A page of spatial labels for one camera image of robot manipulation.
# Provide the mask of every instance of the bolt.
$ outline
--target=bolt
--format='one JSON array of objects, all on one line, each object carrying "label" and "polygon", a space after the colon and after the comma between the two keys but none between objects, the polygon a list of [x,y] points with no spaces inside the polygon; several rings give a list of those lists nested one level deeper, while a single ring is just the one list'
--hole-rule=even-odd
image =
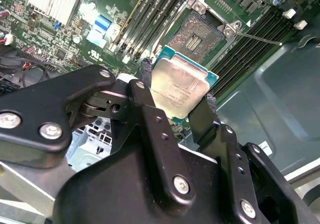
[{"label": "bolt", "polygon": [[241,204],[242,210],[248,217],[252,219],[256,217],[255,209],[248,201],[242,200],[240,204]]},{"label": "bolt", "polygon": [[109,77],[110,77],[109,72],[106,71],[106,70],[101,70],[101,71],[100,71],[100,75],[103,76],[103,77],[105,77],[105,78],[109,78]]},{"label": "bolt", "polygon": [[177,175],[173,179],[173,184],[181,194],[187,194],[189,192],[189,184],[183,177]]},{"label": "bolt", "polygon": [[226,126],[225,129],[226,129],[226,130],[228,131],[228,133],[230,133],[230,134],[234,133],[229,126]]},{"label": "bolt", "polygon": [[194,5],[194,10],[196,10],[197,12],[201,11],[201,9],[202,9],[202,6],[199,3]]},{"label": "bolt", "polygon": [[11,112],[4,112],[0,114],[0,128],[12,129],[19,126],[21,118]]},{"label": "bolt", "polygon": [[260,150],[258,147],[256,147],[255,145],[252,146],[253,150],[256,152],[256,153],[260,153]]},{"label": "bolt", "polygon": [[142,88],[142,89],[145,89],[145,85],[141,82],[141,81],[138,81],[137,83],[135,83],[138,87]]},{"label": "bolt", "polygon": [[56,140],[62,136],[62,129],[55,123],[44,124],[40,127],[40,135],[45,139]]}]

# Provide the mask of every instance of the gray metal panel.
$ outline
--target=gray metal panel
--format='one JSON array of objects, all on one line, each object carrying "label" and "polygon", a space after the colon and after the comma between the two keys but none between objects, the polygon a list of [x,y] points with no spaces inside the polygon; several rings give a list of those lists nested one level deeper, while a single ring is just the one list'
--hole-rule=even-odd
[{"label": "gray metal panel", "polygon": [[320,49],[286,44],[219,105],[241,144],[267,142],[282,174],[320,157]]}]

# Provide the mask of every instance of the heatsink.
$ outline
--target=heatsink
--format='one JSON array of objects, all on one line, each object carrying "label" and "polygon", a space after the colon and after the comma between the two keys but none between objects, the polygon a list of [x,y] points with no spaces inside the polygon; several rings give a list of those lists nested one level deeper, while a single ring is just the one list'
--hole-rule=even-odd
[{"label": "heatsink", "polygon": [[79,0],[28,0],[28,5],[41,15],[67,26]]}]

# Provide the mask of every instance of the motherboard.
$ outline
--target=motherboard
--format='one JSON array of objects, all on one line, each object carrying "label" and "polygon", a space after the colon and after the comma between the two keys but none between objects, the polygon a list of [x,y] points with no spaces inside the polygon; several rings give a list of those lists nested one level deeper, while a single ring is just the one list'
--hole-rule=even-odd
[{"label": "motherboard", "polygon": [[[221,99],[320,7],[319,0],[0,0],[0,9],[0,44],[53,63],[51,71],[97,64],[135,75],[167,46],[218,75],[210,91]],[[187,128],[188,119],[173,126]]]}]

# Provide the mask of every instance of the black mechanical arm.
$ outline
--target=black mechanical arm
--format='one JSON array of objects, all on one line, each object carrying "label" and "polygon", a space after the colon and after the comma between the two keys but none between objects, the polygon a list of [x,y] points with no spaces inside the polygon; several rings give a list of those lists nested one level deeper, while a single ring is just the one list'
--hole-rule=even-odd
[{"label": "black mechanical arm", "polygon": [[0,97],[0,161],[34,170],[60,165],[76,128],[111,119],[111,155],[64,184],[54,224],[319,223],[263,150],[221,124],[211,96],[189,114],[203,157],[179,148],[149,85],[92,65]]}]

